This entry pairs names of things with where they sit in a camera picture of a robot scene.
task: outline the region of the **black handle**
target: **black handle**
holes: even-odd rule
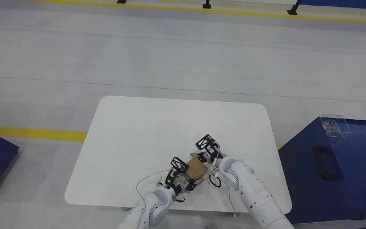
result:
[[[324,180],[329,181],[335,181],[337,180],[337,176],[335,174],[328,173],[323,165],[323,162],[321,161],[320,154],[325,152],[325,147],[317,147],[313,149],[313,152],[315,154],[315,162],[320,170],[321,176]]]

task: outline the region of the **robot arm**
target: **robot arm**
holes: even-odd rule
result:
[[[129,211],[118,229],[148,229],[155,227],[165,218],[168,208],[176,199],[175,191],[168,187],[158,187],[140,199]]]
[[[222,154],[219,144],[210,135],[203,137],[196,146],[205,151],[191,155],[203,163],[214,165],[212,175],[221,174],[237,191],[246,209],[262,229],[294,229],[267,187],[254,175],[253,168]]]
[[[263,229],[294,229],[254,170],[232,157],[223,158],[218,172],[240,195],[253,219]]]

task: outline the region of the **clear plastic container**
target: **clear plastic container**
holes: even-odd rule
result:
[[[343,115],[323,114],[321,123],[328,137],[345,137],[352,133]]]

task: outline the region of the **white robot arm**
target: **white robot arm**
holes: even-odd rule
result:
[[[129,211],[118,229],[149,229],[165,218],[168,208],[176,199],[172,188],[158,187],[140,199]]]
[[[218,171],[240,195],[246,209],[262,229],[294,229],[254,170],[232,157],[219,161]]]
[[[177,157],[173,158],[171,162],[173,168],[166,177],[165,184],[140,199],[136,207],[128,212],[119,229],[149,229],[158,225],[178,194],[192,191],[195,186],[203,182],[204,174],[200,174],[200,171],[206,173],[207,170],[202,169],[202,163],[214,164],[215,168],[218,167],[214,169],[214,175],[221,174],[238,192],[241,201],[260,228],[294,229],[249,165],[222,154],[219,144],[209,135],[203,137],[196,146],[204,151],[191,153],[194,160],[188,164]]]

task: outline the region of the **white cable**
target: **white cable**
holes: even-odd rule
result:
[[[147,178],[149,178],[149,177],[152,177],[152,176],[154,176],[154,175],[156,175],[156,174],[159,174],[159,173],[162,173],[162,172],[166,172],[166,171],[170,171],[170,170],[171,170],[171,169],[166,169],[166,170],[163,170],[163,171],[160,171],[160,172],[154,173],[154,174],[152,174],[152,175],[150,175],[150,176],[147,176],[147,177],[145,177],[145,178],[141,179],[141,180],[136,184],[136,192],[138,193],[138,195],[140,196],[140,199],[142,199],[142,200],[144,201],[144,204],[145,204],[144,210],[142,210],[142,213],[141,213],[141,215],[140,215],[140,219],[139,219],[139,221],[138,221],[137,229],[138,229],[138,228],[139,228],[139,226],[140,226],[140,222],[141,222],[142,214],[144,214],[144,213],[145,213],[145,211],[146,211],[146,201],[145,201],[145,198],[144,198],[144,197],[142,197],[142,195],[140,194],[140,192],[139,192],[139,191],[138,191],[138,189],[137,189],[138,184],[140,184],[140,182],[142,182],[143,180],[145,180],[145,179],[147,179]]]
[[[226,184],[226,188],[227,188],[228,193],[229,193],[229,201],[230,201],[230,204],[231,204],[231,206],[233,207],[233,211],[234,211],[234,215],[233,215],[233,217],[234,217],[234,218],[236,218],[236,210],[235,210],[235,207],[234,207],[233,202],[231,201],[231,196],[230,196],[229,186],[228,186],[227,182],[226,182],[223,178],[221,178],[221,177],[219,177],[219,176],[218,176],[218,178],[219,178],[219,179],[221,179],[221,180]]]

